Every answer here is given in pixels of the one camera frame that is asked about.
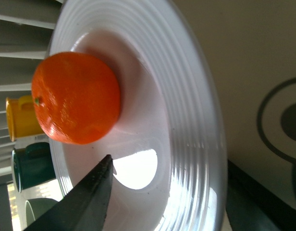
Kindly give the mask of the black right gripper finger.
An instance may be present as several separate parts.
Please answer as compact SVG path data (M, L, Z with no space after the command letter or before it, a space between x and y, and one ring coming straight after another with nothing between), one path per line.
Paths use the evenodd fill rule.
M113 159L105 156L60 202L27 231L101 231L109 206Z

